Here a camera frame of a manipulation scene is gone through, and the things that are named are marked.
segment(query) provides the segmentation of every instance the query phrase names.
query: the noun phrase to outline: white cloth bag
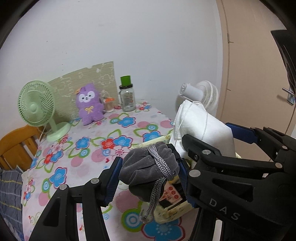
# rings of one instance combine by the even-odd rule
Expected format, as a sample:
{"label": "white cloth bag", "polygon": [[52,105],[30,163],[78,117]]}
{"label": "white cloth bag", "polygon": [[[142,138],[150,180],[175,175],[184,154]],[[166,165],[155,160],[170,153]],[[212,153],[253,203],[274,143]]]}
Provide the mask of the white cloth bag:
{"label": "white cloth bag", "polygon": [[185,100],[179,107],[172,132],[172,143],[182,158],[188,158],[182,146],[182,137],[189,134],[217,149],[223,156],[235,157],[231,129],[206,112],[200,102]]}

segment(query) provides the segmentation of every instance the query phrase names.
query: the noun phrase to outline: door handle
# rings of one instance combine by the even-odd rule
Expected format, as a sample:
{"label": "door handle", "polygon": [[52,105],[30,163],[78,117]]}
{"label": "door handle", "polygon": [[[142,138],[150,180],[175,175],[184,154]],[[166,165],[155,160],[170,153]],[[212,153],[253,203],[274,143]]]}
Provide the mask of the door handle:
{"label": "door handle", "polygon": [[289,90],[287,90],[286,88],[282,88],[282,90],[283,91],[285,91],[285,92],[287,92],[288,94],[290,94],[290,95],[293,95],[294,96],[294,93],[293,92],[291,92],[291,91],[289,91]]}

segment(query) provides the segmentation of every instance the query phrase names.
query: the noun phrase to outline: gray drawstring cord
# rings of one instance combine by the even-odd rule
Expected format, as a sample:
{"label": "gray drawstring cord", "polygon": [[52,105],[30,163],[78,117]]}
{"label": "gray drawstring cord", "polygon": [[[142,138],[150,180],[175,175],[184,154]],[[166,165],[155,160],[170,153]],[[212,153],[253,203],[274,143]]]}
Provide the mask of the gray drawstring cord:
{"label": "gray drawstring cord", "polygon": [[151,196],[150,196],[150,203],[149,207],[144,215],[144,209],[140,212],[140,221],[142,223],[150,223],[154,220],[154,210],[158,204],[158,200],[160,198],[161,187],[163,182],[167,179],[168,181],[174,180],[174,174],[171,172],[170,168],[168,167],[167,163],[162,159],[162,157],[158,154],[155,144],[152,144],[147,147],[150,155],[154,158],[155,163],[159,170],[162,172],[163,177],[157,179],[153,186]]}

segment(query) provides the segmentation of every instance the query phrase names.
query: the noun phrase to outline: door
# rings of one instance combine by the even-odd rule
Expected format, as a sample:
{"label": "door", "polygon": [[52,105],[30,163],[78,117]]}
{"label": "door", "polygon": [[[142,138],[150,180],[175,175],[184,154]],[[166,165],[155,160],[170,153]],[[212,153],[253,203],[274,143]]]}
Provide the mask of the door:
{"label": "door", "polygon": [[[270,32],[285,29],[284,25],[259,0],[222,3],[228,29],[229,74],[221,121],[291,134],[294,105],[282,91],[282,87],[289,89],[287,71]],[[243,158],[269,160],[255,144],[235,140],[235,148]]]}

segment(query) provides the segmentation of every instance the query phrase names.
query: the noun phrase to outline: blue gripper pad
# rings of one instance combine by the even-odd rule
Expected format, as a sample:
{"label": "blue gripper pad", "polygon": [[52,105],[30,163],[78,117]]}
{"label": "blue gripper pad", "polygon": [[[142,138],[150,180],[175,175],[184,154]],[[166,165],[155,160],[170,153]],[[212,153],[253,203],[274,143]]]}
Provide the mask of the blue gripper pad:
{"label": "blue gripper pad", "polygon": [[109,182],[106,186],[106,197],[104,199],[104,203],[106,204],[106,206],[112,202],[113,198],[114,198],[114,195],[115,195],[115,192],[116,192],[116,189],[117,189],[117,186],[118,186],[118,183],[119,183],[119,173],[120,173],[120,170],[122,168],[122,161],[123,159],[121,157],[116,157],[114,162],[116,161],[116,159],[119,158],[114,170],[113,170],[113,173],[109,179]]}
{"label": "blue gripper pad", "polygon": [[258,143],[258,137],[255,135],[255,132],[252,129],[232,123],[226,123],[225,125],[231,128],[233,138],[249,144]]}
{"label": "blue gripper pad", "polygon": [[179,176],[179,179],[181,181],[181,185],[182,185],[182,188],[184,190],[184,193],[186,195],[187,202],[190,203],[193,208],[196,208],[197,205],[194,202],[194,200],[189,195],[186,194],[187,170],[186,170],[186,168],[185,168],[185,166],[184,166],[184,164],[182,162],[179,162],[178,164],[179,164],[179,167],[180,167],[180,171],[179,171],[178,176]]}

